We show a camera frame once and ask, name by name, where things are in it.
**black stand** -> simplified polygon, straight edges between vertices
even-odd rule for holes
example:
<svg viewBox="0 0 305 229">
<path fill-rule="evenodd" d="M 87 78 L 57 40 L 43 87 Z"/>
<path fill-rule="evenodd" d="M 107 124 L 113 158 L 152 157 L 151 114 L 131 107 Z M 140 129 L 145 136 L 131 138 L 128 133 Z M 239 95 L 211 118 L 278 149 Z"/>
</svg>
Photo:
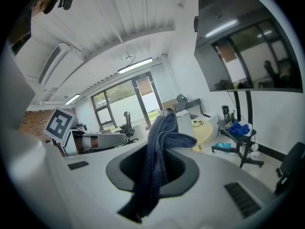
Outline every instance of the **black stand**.
<svg viewBox="0 0 305 229">
<path fill-rule="evenodd" d="M 246 98 L 247 98 L 247 107 L 248 107 L 248 122 L 250 124 L 253 123 L 253 112 L 252 112 L 252 99 L 251 99 L 251 93 L 250 91 L 245 91 L 246 92 Z M 237 111 L 237 121 L 241 120 L 241 111 L 240 111 L 240 103 L 239 103 L 239 97 L 238 97 L 238 92 L 234 92 L 234 97 L 235 97 L 235 103 L 236 103 L 236 111 Z M 240 135 L 233 135 L 225 129 L 225 121 L 219 121 L 217 122 L 218 126 L 222 129 L 222 131 L 225 133 L 226 136 L 231 138 L 235 143 L 236 143 L 236 148 L 222 148 L 222 147 L 217 147 L 217 146 L 212 146 L 212 152 L 214 153 L 214 150 L 219 150 L 219 151 L 224 151 L 224 152 L 229 152 L 229 153 L 236 153 L 240 159 L 240 168 L 243 167 L 244 163 L 248 164 L 253 164 L 253 165 L 258 165 L 259 167 L 262 167 L 264 162 L 259 161 L 259 160 L 252 160 L 251 158 L 247 158 L 250 146 L 251 146 L 251 137 L 256 134 L 255 130 L 252 130 L 251 136 L 240 136 Z M 240 146 L 241 144 L 245 142 L 245 149 L 244 149 L 244 155 L 241 154 L 240 152 Z"/>
</svg>

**black chair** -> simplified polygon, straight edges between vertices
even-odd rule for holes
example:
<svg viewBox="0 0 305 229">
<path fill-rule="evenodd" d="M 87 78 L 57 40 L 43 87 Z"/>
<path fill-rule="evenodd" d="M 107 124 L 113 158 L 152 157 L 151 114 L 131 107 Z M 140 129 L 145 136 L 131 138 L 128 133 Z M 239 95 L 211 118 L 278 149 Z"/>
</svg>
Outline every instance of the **black chair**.
<svg viewBox="0 0 305 229">
<path fill-rule="evenodd" d="M 135 141 L 138 141 L 139 139 L 135 138 L 135 139 L 130 140 L 130 137 L 134 135 L 134 129 L 133 129 L 132 123 L 130 121 L 130 113 L 128 111 L 126 111 L 124 113 L 124 116 L 126 118 L 126 124 L 121 126 L 121 130 L 117 131 L 117 132 L 125 134 L 127 136 L 127 143 L 125 143 L 124 145 L 128 145 L 130 143 L 135 143 Z"/>
<path fill-rule="evenodd" d="M 298 142 L 289 151 L 279 168 L 276 169 L 280 180 L 276 184 L 276 193 L 280 193 L 292 173 L 305 161 L 305 144 Z"/>
</svg>

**wall-mounted monitor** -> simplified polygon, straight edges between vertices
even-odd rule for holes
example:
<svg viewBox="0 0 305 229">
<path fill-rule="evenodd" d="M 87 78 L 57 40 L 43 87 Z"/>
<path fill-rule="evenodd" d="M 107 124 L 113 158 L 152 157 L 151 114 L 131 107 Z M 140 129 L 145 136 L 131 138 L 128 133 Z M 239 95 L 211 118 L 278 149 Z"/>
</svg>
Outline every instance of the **wall-mounted monitor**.
<svg viewBox="0 0 305 229">
<path fill-rule="evenodd" d="M 199 0 L 195 57 L 210 91 L 303 92 L 293 47 L 259 0 Z"/>
</svg>

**white ceiling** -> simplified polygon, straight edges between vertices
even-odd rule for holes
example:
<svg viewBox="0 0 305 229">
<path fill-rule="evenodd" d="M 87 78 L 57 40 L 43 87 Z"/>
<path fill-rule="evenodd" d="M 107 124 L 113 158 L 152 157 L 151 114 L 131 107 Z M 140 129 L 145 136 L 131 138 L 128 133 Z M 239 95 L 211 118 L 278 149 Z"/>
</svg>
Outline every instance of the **white ceiling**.
<svg viewBox="0 0 305 229">
<path fill-rule="evenodd" d="M 36 82 L 48 57 L 59 43 L 66 43 L 85 55 L 85 63 L 58 89 L 43 100 L 67 101 L 99 81 L 114 75 L 130 63 L 167 54 L 174 33 L 175 16 L 183 0 L 73 0 L 69 10 L 55 7 L 48 15 L 32 19 L 32 37 L 16 56 L 17 64 L 37 93 Z"/>
</svg>

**door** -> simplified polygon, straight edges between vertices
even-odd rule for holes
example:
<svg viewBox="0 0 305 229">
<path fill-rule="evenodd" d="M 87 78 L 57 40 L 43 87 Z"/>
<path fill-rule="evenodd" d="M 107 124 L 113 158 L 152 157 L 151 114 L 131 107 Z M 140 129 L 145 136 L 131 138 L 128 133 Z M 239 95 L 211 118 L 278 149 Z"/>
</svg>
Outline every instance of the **door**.
<svg viewBox="0 0 305 229">
<path fill-rule="evenodd" d="M 150 73 L 145 73 L 134 77 L 132 83 L 147 123 L 147 129 L 150 129 L 163 109 L 153 78 Z"/>
</svg>

